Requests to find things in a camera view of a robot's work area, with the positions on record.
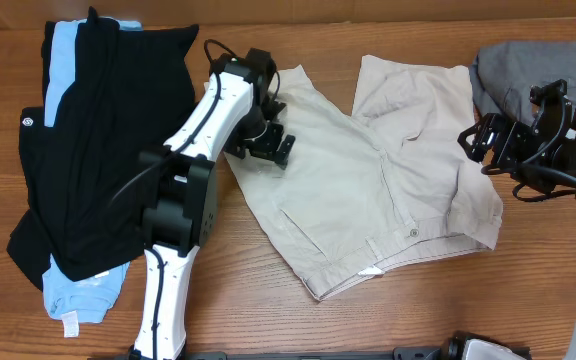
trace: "light blue cloth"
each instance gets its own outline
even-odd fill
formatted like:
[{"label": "light blue cloth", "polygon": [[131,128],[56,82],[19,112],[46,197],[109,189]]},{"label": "light blue cloth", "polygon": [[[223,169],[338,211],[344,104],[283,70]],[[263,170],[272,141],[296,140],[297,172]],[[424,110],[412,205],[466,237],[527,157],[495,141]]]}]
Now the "light blue cloth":
[{"label": "light blue cloth", "polygon": [[[46,90],[44,126],[53,127],[57,116],[57,107],[66,90],[75,82],[75,38],[79,24],[86,19],[60,21],[55,25],[50,51],[50,83]],[[117,21],[119,29],[124,31],[143,30],[138,21]]]},{"label": "light blue cloth", "polygon": [[48,315],[61,320],[61,315],[77,311],[80,323],[100,323],[113,307],[130,262],[85,280],[69,280],[50,255],[50,269],[42,276],[44,306]]}]

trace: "robotic hand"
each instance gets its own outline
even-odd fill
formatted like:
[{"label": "robotic hand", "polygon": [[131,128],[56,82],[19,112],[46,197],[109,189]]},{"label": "robotic hand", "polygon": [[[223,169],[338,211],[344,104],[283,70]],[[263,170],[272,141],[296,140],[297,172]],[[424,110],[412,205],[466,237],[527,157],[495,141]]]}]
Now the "robotic hand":
[{"label": "robotic hand", "polygon": [[[208,44],[228,53],[213,60]],[[190,270],[217,218],[215,161],[222,149],[285,167],[295,137],[276,122],[285,107],[268,86],[279,74],[270,53],[245,58],[221,43],[204,44],[210,84],[184,126],[163,146],[140,154],[135,222],[146,238],[147,283],[139,335],[129,359],[179,359],[186,341],[184,311]]]},{"label": "robotic hand", "polygon": [[[559,80],[531,89],[530,101],[539,106],[532,126],[500,114],[487,114],[459,136],[471,160],[481,162],[489,150],[493,151],[491,163],[483,167],[482,173],[510,174],[519,182],[513,190],[518,200],[538,202],[576,195],[576,111],[571,117],[566,86],[564,80]],[[473,135],[469,143],[467,138]],[[570,189],[555,191],[557,185]],[[519,192],[525,186],[542,195],[521,197]],[[565,360],[576,360],[576,324]]]}]

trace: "gray cloth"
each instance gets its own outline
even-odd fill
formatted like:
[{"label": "gray cloth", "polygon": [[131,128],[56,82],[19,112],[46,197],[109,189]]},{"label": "gray cloth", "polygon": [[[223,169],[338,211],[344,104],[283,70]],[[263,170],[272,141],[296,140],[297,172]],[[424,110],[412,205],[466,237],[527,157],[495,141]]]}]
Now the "gray cloth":
[{"label": "gray cloth", "polygon": [[576,105],[576,42],[510,41],[482,47],[470,66],[473,100],[481,115],[505,113],[532,124],[530,87],[564,79]]}]

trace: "clothing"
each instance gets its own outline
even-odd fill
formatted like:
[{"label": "clothing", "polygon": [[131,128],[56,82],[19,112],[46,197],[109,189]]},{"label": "clothing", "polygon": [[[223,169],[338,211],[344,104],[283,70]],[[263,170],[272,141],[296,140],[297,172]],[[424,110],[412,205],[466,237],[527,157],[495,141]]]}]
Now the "clothing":
[{"label": "clothing", "polygon": [[[66,89],[75,81],[75,39],[79,24],[86,19],[60,21],[54,26],[52,36],[50,83],[45,96],[45,126],[52,127],[57,116],[57,107]],[[141,31],[137,21],[117,21],[122,31]]]},{"label": "clothing", "polygon": [[301,66],[281,72],[282,170],[227,156],[273,246],[323,300],[406,264],[493,249],[502,202],[459,133],[474,124],[468,70],[362,59],[352,116]]},{"label": "clothing", "polygon": [[515,121],[534,121],[530,87],[559,79],[568,82],[576,105],[576,42],[510,41],[479,50],[470,66],[475,105],[482,115],[505,113]]},{"label": "clothing", "polygon": [[121,291],[130,263],[77,282],[70,281],[50,257],[50,269],[43,278],[44,306],[54,320],[77,311],[80,323],[100,323]]},{"label": "clothing", "polygon": [[120,31],[91,9],[78,27],[75,81],[54,127],[43,118],[24,125],[27,113],[40,115],[36,108],[22,113],[19,152],[30,210],[11,234],[8,253],[39,288],[50,254],[78,281],[143,253],[131,220],[134,187],[108,203],[135,175],[139,152],[162,144],[191,114],[184,56],[197,31]]}]

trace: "wooden table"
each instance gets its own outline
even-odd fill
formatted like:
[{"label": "wooden table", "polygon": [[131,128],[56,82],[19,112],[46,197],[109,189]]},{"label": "wooden table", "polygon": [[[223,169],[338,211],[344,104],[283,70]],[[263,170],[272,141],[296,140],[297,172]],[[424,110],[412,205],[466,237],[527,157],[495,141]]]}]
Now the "wooden table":
[{"label": "wooden table", "polygon": [[[42,38],[41,31],[0,32],[0,359],[121,353],[141,322],[143,257],[103,324],[82,325],[79,338],[64,339],[61,322],[47,316],[41,293],[5,251],[27,209],[18,121],[23,107],[41,104]],[[480,46],[503,40],[576,40],[576,19],[204,27],[187,56],[199,91],[206,38],[241,54],[269,50],[280,68],[302,64],[349,113],[362,55],[467,65]],[[576,314],[576,201],[525,204],[512,198],[507,177],[494,184],[505,205],[496,251],[407,266],[318,303],[270,245],[222,160],[219,219],[193,268],[189,350],[385,351],[439,344],[462,329],[529,345],[537,360],[561,359]]]}]

